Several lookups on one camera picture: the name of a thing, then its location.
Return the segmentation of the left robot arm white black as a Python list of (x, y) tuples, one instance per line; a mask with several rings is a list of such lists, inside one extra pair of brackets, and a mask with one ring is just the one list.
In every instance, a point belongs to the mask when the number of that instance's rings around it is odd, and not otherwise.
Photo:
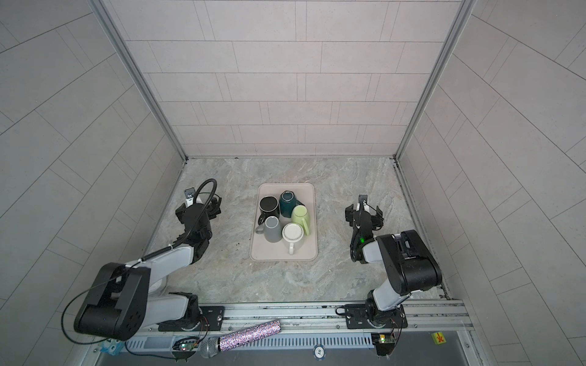
[(77, 333), (127, 341), (144, 327), (162, 331), (190, 331), (203, 315), (196, 294), (162, 295), (168, 275), (202, 258), (212, 238), (211, 221), (221, 213), (221, 197), (210, 204), (189, 198), (175, 215), (186, 231), (179, 246), (166, 247), (144, 259), (103, 265), (79, 308), (73, 328)]

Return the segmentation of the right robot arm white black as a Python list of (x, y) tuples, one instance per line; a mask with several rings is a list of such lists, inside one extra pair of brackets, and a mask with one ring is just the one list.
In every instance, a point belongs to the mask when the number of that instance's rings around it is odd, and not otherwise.
[(428, 291), (441, 284), (443, 274), (416, 230), (399, 234), (375, 235), (384, 226), (379, 207), (360, 195), (357, 204), (345, 209), (345, 220), (353, 229), (349, 250), (351, 260), (362, 264), (381, 262), (387, 279), (369, 292), (363, 311), (368, 324), (405, 326), (400, 321), (402, 303), (415, 291)]

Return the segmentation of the white mug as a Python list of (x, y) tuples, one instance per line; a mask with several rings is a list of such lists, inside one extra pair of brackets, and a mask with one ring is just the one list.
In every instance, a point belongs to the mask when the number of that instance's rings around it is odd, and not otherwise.
[(299, 224), (286, 224), (282, 229), (282, 239), (288, 247), (288, 254), (293, 256), (304, 243), (305, 231)]

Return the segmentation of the light green mug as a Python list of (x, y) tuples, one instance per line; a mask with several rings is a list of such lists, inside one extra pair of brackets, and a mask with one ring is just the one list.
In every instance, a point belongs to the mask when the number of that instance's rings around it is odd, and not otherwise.
[(297, 205), (291, 213), (291, 221), (298, 224), (304, 230), (305, 236), (310, 235), (310, 223), (311, 219), (309, 216), (309, 210), (304, 205)]

